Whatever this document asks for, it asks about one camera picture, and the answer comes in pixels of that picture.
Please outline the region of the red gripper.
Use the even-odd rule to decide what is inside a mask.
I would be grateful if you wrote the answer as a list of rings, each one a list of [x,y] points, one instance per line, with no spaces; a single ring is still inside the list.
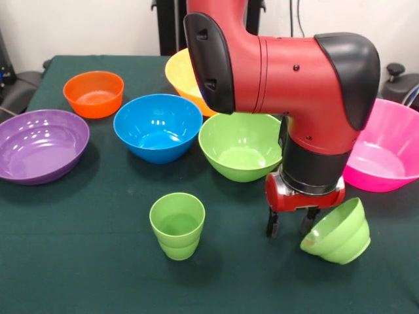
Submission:
[[[306,235],[312,229],[320,209],[340,205],[345,196],[345,183],[341,177],[336,188],[329,194],[313,196],[302,194],[289,188],[278,172],[269,173],[265,180],[265,194],[269,205],[269,217],[266,236],[277,238],[279,229],[279,212],[295,211],[308,208],[300,226],[300,234]]]

